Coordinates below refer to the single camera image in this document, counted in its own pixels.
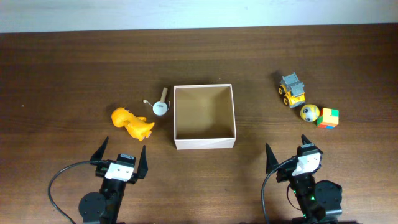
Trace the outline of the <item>colourful puzzle cube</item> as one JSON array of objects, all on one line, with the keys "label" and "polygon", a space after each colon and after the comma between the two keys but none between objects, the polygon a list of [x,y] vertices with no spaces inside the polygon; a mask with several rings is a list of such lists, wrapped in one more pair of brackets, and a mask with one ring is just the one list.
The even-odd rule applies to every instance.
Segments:
[{"label": "colourful puzzle cube", "polygon": [[339,111],[331,108],[322,108],[317,119],[317,126],[324,129],[334,129],[339,124]]}]

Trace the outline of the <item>yellow ball with eyes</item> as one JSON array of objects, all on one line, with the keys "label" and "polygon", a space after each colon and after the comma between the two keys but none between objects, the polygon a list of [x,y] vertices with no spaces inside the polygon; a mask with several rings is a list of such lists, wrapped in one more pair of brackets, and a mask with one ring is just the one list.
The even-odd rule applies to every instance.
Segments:
[{"label": "yellow ball with eyes", "polygon": [[300,117],[306,122],[314,122],[320,116],[320,110],[316,105],[307,104],[300,110]]}]

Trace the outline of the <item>yellow grey toy truck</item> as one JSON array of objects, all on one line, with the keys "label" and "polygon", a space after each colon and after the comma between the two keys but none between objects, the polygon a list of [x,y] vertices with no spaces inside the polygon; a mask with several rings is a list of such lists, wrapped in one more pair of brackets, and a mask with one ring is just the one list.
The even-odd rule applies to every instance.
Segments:
[{"label": "yellow grey toy truck", "polygon": [[293,74],[282,76],[278,88],[279,95],[283,96],[284,105],[295,108],[305,103],[304,83],[301,82],[294,72]]}]

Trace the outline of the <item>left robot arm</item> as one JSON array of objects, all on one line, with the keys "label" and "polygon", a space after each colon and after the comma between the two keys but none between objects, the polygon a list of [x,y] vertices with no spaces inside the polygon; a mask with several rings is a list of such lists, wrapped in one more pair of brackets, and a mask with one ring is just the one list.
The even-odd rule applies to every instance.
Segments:
[{"label": "left robot arm", "polygon": [[146,147],[142,147],[139,163],[128,154],[119,154],[115,161],[104,160],[108,138],[91,156],[96,167],[95,176],[103,179],[97,192],[90,192],[80,200],[78,211],[84,224],[116,223],[127,184],[144,179],[148,171]]}]

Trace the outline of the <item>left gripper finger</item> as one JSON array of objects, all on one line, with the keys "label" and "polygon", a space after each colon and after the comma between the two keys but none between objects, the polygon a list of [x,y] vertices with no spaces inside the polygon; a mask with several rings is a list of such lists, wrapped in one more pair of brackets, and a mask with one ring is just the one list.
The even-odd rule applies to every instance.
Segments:
[{"label": "left gripper finger", "polygon": [[102,145],[91,156],[91,158],[90,158],[91,162],[102,160],[103,154],[104,154],[104,152],[106,150],[106,146],[108,144],[108,141],[109,141],[109,137],[107,136],[106,139],[104,140],[104,142],[102,143]]},{"label": "left gripper finger", "polygon": [[143,145],[142,151],[141,151],[141,156],[139,159],[139,165],[137,168],[137,178],[144,179],[147,172],[148,172],[148,165],[147,165],[147,159],[146,159],[146,146]]}]

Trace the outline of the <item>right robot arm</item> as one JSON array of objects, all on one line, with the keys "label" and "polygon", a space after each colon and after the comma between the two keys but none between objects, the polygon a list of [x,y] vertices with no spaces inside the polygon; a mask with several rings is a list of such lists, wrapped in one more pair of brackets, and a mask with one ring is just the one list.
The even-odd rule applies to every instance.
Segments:
[{"label": "right robot arm", "polygon": [[298,201],[302,216],[293,218],[293,223],[338,223],[343,213],[341,207],[342,186],[329,180],[316,182],[313,175],[321,168],[323,151],[305,135],[301,135],[302,145],[297,154],[284,162],[278,162],[270,145],[266,144],[266,178],[261,189],[261,202],[264,218],[270,222],[266,212],[265,186],[272,174],[278,183],[288,181]]}]

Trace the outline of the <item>orange toy dinosaur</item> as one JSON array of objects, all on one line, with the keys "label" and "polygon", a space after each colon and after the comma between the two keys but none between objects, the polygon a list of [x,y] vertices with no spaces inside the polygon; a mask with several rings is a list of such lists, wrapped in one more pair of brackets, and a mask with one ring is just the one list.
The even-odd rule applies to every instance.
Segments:
[{"label": "orange toy dinosaur", "polygon": [[127,108],[117,108],[111,114],[113,125],[117,128],[125,128],[129,135],[134,139],[143,141],[152,134],[154,122],[147,123],[147,118],[143,116],[134,116]]}]

